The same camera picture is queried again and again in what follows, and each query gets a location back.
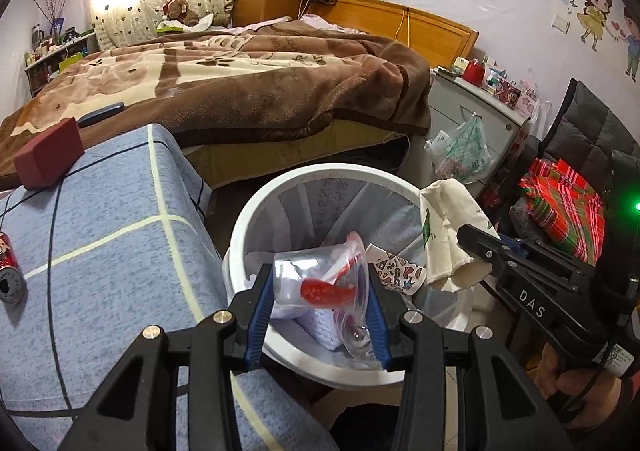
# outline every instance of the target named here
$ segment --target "plaid bag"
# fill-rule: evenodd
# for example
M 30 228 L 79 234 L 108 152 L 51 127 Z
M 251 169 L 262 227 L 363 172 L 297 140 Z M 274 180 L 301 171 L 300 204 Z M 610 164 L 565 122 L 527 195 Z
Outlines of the plaid bag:
M 563 251 L 595 265 L 604 241 L 598 194 L 563 160 L 536 159 L 520 180 L 529 215 Z

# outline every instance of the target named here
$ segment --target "label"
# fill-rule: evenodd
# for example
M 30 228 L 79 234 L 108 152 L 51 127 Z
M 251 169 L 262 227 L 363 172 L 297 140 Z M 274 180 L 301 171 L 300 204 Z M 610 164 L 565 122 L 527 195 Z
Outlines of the label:
M 373 263 L 386 288 L 409 296 L 415 294 L 427 278 L 427 269 L 409 263 L 403 257 L 388 253 L 369 243 L 365 251 L 367 262 Z
M 533 287 L 525 288 L 521 281 L 514 280 L 509 292 L 541 325 L 546 328 L 551 326 L 556 316 L 548 300 L 538 290 Z
M 607 349 L 607 345 L 604 345 L 600 351 L 600 353 L 594 357 L 594 363 L 600 363 L 604 352 Z M 622 377 L 625 374 L 625 371 L 628 370 L 629 366 L 633 364 L 634 356 L 627 352 L 622 346 L 615 345 L 607 359 L 607 363 L 604 365 L 605 370 L 610 371 L 616 377 Z

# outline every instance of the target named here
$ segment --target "soda can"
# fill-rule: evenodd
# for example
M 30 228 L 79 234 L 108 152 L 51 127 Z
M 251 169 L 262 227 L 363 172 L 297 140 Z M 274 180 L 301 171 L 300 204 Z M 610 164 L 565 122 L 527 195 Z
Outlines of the soda can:
M 15 305 L 27 292 L 27 282 L 22 277 L 9 237 L 0 232 L 0 301 Z

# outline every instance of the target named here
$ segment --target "fleece blanket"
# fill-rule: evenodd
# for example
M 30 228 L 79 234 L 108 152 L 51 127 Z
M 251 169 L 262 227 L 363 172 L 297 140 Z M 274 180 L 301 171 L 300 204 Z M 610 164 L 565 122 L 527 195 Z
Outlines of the fleece blanket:
M 0 127 L 0 189 L 14 154 L 66 117 L 126 109 L 82 130 L 85 147 L 145 124 L 180 147 L 305 138 L 335 118 L 425 134 L 428 62 L 391 39 L 278 23 L 241 35 L 178 34 L 69 66 Z

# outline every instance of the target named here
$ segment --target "white trash bin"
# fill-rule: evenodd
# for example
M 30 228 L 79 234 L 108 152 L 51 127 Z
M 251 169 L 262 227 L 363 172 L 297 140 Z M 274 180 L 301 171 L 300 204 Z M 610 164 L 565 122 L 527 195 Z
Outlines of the white trash bin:
M 316 164 L 289 171 L 258 190 L 238 217 L 223 261 L 229 298 L 250 287 L 250 274 L 273 261 L 274 253 L 342 243 L 350 231 L 365 247 L 373 243 L 423 265 L 418 205 L 416 187 L 373 168 Z M 473 296 L 473 290 L 429 289 L 416 306 L 441 326 L 464 331 Z M 346 352 L 325 350 L 291 319 L 271 320 L 263 351 L 304 377 L 340 389 L 404 379 L 403 371 L 351 368 Z

